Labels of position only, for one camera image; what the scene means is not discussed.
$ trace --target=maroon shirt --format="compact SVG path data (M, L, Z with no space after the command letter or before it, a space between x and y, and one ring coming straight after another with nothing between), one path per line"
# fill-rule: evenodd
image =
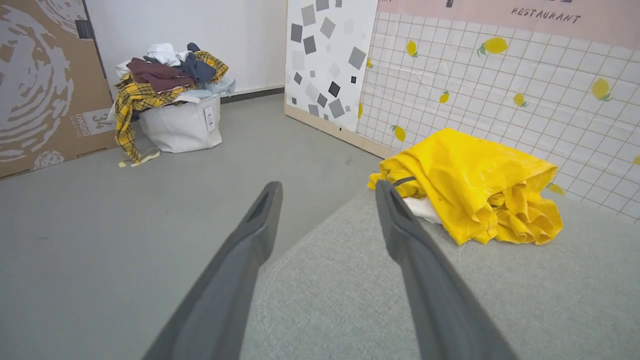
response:
M133 80L149 83L156 92L171 90L176 86L191 85L195 80L177 67L148 63L138 58L127 64L133 74Z

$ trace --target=bag label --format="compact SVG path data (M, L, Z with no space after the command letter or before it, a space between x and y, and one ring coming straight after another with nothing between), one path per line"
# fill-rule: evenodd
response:
M209 132L213 131L216 128L216 123L213 120L212 106L204 109L204 119L207 122L207 130L209 130Z

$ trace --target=yellow lemon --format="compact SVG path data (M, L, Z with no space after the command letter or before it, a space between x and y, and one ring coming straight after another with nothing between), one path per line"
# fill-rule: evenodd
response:
M444 90L444 92L440 96L440 104L444 104L445 102L447 102L447 100L449 100L449 92L447 90Z
M480 53L482 53L483 55L486 55L487 53L500 54L506 49L509 49L506 40L504 40L503 38L495 37L485 41L482 45L480 45L480 48L477 50L477 54L478 56L480 56Z
M391 130L394 131L398 140L402 142L404 141L404 139L406 138L406 133L403 128L399 127L398 125L391 125Z
M524 95L522 95L521 93L517 93L514 97L513 97L513 102L516 103L516 105L526 108L529 103L524 101Z
M413 40L410 40L409 44L406 45L406 53L409 54L409 56L411 56L412 58L417 58L418 56L420 56L420 54L418 53L418 47L415 45L415 42L413 42Z
M564 195L564 190L562 190L562 188L554 183L549 183L549 185L547 185L547 189L553 191L554 193L558 193L560 195Z
M609 83L603 78L600 78L598 81L593 83L591 92L593 92L593 96L600 101L610 101L613 99L609 93Z

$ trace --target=laundry basket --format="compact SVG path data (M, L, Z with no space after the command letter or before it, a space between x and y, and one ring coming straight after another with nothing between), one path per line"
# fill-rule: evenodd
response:
M222 143L219 123L220 95L200 99L199 103L169 104L140 114L142 131L160 151L166 152L210 149Z

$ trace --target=gray carpet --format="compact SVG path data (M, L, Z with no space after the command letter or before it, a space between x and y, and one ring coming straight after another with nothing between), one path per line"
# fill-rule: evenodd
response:
M637 225L546 193L564 230L547 245L458 247L424 223L522 359L640 354ZM416 359L399 267L371 191L272 266L253 298L243 359Z

